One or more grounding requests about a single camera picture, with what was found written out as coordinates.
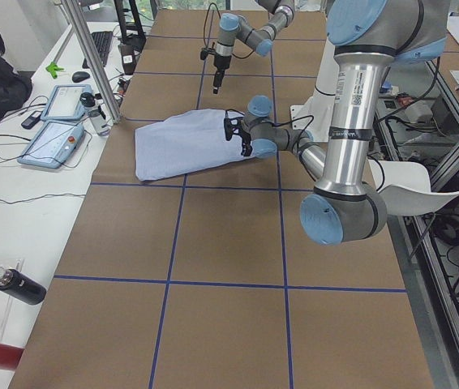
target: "towel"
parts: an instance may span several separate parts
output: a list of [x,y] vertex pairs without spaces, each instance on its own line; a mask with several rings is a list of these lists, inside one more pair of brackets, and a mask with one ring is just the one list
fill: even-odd
[[[230,118],[238,116],[228,114]],[[199,109],[138,128],[136,177],[159,180],[248,159],[240,155],[240,137],[225,140],[224,117],[222,109]]]

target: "green object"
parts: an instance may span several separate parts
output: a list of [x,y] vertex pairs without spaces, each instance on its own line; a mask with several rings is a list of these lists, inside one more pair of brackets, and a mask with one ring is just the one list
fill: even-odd
[[56,63],[51,62],[45,69],[51,74],[51,77],[54,79],[57,78],[57,71],[63,71],[63,67],[59,67]]

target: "black bottle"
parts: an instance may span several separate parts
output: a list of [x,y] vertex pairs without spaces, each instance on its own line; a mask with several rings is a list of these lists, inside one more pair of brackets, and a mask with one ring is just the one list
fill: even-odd
[[15,269],[0,267],[0,291],[34,306],[42,302],[45,288]]

